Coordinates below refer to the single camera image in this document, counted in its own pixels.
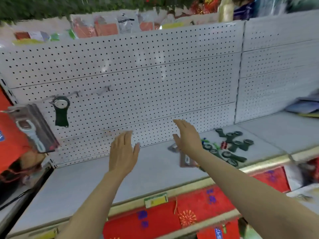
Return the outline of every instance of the white pegboard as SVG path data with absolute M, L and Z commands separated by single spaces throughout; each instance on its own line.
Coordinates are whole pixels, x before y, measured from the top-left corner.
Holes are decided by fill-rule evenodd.
M 246 51 L 242 53 L 240 77 L 319 63 L 318 53 L 317 40 Z
M 1 49 L 10 88 L 241 52 L 244 22 L 196 25 Z
M 319 87 L 319 64 L 241 78 L 235 123 L 281 111 Z
M 245 24 L 243 51 L 319 39 L 319 10 L 252 18 Z
M 110 129 L 103 132 L 65 139 L 61 148 L 50 154 L 58 167 L 104 157 L 109 154 L 110 144 L 124 130 L 134 130 L 132 145 L 140 142 L 141 147 L 172 140 L 173 133 L 179 133 L 173 119 L 184 119 L 195 126 L 198 132 L 212 130 L 234 123 L 235 102 L 186 112 L 134 125 Z
M 240 53 L 12 89 L 34 102 L 69 96 L 68 128 L 55 126 L 51 99 L 38 107 L 58 139 L 123 127 L 236 101 Z M 98 95 L 111 85 L 111 91 Z

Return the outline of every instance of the forearm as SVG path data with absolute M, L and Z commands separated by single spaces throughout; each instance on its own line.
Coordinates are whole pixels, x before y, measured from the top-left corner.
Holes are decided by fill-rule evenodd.
M 115 170 L 107 172 L 57 239 L 98 239 L 123 178 Z
M 207 171 L 263 239 L 316 237 L 313 229 L 317 228 L 318 216 L 300 203 L 203 149 L 190 157 Z

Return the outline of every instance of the green foliage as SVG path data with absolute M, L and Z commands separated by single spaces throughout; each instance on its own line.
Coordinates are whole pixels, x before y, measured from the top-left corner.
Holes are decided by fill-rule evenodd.
M 119 9 L 149 10 L 154 6 L 189 7 L 194 0 L 0 0 L 0 21 L 43 19 Z

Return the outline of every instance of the hand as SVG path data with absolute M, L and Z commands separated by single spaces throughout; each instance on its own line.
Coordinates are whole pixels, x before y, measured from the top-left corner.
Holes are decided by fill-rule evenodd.
M 181 133 L 181 137 L 177 134 L 173 134 L 173 137 L 176 145 L 183 153 L 193 157 L 196 152 L 203 149 L 200 136 L 192 124 L 185 120 L 173 120 L 173 122 L 178 126 Z
M 131 146 L 131 136 L 133 131 L 127 131 L 117 136 L 111 144 L 109 171 L 116 170 L 124 177 L 127 176 L 138 160 L 139 143 Z

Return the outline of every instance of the person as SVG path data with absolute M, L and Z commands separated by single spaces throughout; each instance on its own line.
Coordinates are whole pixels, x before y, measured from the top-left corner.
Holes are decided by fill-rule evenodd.
M 319 218 L 315 213 L 204 150 L 193 125 L 184 120 L 174 123 L 181 134 L 173 134 L 178 148 L 205 169 L 263 239 L 319 238 Z M 132 149 L 132 133 L 124 132 L 112 142 L 109 171 L 58 239 L 99 238 L 115 194 L 138 159 L 139 144 Z

